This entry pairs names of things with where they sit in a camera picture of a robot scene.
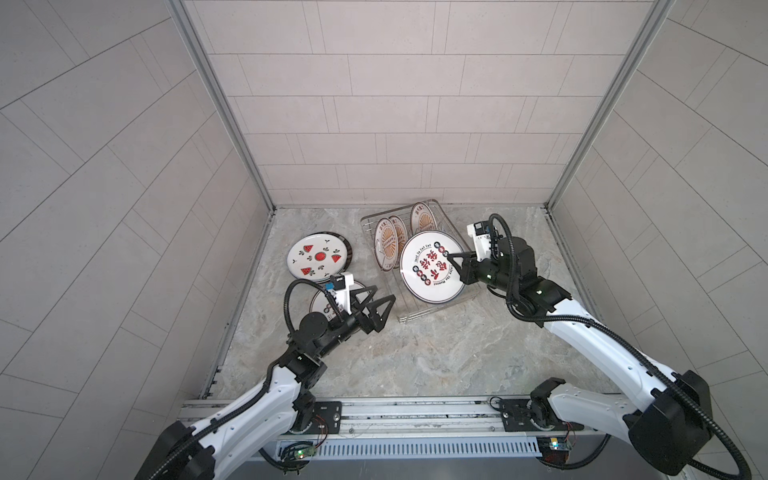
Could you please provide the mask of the white watermelon plate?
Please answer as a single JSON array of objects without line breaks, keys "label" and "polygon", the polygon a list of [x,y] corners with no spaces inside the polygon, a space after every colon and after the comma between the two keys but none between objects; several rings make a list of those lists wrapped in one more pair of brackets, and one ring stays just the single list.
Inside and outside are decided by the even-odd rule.
[{"label": "white watermelon plate", "polygon": [[286,265],[295,278],[319,283],[317,279],[322,276],[322,273],[319,272],[318,263],[324,257],[325,254],[321,251],[320,236],[317,232],[298,240],[289,249]]}]

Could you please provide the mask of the white red character plate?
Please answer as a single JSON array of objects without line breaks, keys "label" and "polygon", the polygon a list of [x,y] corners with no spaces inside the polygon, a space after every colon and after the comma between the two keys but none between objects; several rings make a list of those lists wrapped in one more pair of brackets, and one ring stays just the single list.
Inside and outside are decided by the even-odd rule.
[{"label": "white red character plate", "polygon": [[[364,284],[358,282],[358,281],[354,281],[351,284],[350,290],[351,289],[357,289],[357,288],[363,288],[363,287],[366,287],[366,286]],[[339,309],[339,311],[341,313],[345,313],[346,312],[346,309],[345,309],[345,307],[343,305],[339,305],[337,303],[337,308]],[[310,307],[309,307],[309,312],[310,313],[311,312],[322,313],[326,317],[326,319],[328,321],[331,321],[333,318],[336,317],[336,313],[333,310],[333,307],[327,302],[327,299],[325,298],[324,294],[321,293],[321,292],[316,292],[315,293],[314,297],[312,298]]]}]

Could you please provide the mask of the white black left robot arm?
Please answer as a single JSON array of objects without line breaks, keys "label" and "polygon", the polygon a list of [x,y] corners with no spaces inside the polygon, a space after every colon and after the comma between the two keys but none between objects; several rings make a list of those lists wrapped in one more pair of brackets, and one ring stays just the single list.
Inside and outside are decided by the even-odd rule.
[{"label": "white black left robot arm", "polygon": [[358,331],[382,331],[396,302],[394,295],[377,297],[374,286],[339,295],[311,286],[333,317],[310,312],[299,324],[289,323],[287,349],[269,364],[265,378],[209,417],[165,428],[137,478],[225,479],[280,435],[309,425],[316,401],[310,390],[327,369],[324,357]]}]

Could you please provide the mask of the dark striped rim plate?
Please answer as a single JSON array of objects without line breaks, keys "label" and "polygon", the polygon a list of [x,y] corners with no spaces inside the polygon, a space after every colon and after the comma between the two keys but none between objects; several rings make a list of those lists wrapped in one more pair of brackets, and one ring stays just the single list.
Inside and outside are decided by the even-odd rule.
[{"label": "dark striped rim plate", "polygon": [[331,276],[341,274],[347,271],[352,263],[353,249],[351,243],[341,234],[321,231],[320,236],[321,251],[325,254],[322,261],[318,263],[319,272],[322,276],[317,279],[319,283],[326,283]]}]

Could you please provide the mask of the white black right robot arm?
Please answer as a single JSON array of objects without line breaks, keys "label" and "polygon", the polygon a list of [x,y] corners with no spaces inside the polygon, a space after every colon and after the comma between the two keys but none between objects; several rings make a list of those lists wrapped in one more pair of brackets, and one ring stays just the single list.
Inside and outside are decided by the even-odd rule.
[{"label": "white black right robot arm", "polygon": [[475,239],[472,252],[435,248],[444,268],[465,285],[482,282],[518,320],[534,323],[573,346],[618,387],[610,396],[576,388],[560,378],[530,394],[532,423],[541,430],[578,423],[629,443],[656,470],[677,475],[687,467],[712,468],[695,457],[719,427],[708,384],[695,372],[659,364],[594,319],[557,283],[540,276],[532,248],[496,232]]}]

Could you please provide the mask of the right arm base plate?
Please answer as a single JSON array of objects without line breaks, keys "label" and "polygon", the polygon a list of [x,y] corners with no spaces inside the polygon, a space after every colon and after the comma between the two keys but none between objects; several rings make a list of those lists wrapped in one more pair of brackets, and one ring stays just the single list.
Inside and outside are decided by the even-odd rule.
[{"label": "right arm base plate", "polygon": [[557,419],[548,420],[546,425],[540,426],[535,422],[529,403],[530,400],[527,398],[493,397],[489,400],[491,408],[500,414],[506,432],[566,432],[569,429],[580,432],[584,430],[581,424],[573,422],[566,424]]}]

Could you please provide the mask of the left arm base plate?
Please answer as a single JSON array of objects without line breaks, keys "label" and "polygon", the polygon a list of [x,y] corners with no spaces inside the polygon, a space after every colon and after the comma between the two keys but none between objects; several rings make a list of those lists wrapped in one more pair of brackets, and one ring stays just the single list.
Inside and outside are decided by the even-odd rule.
[{"label": "left arm base plate", "polygon": [[342,403],[339,401],[315,402],[311,410],[299,411],[290,432],[295,435],[338,434],[341,414]]}]

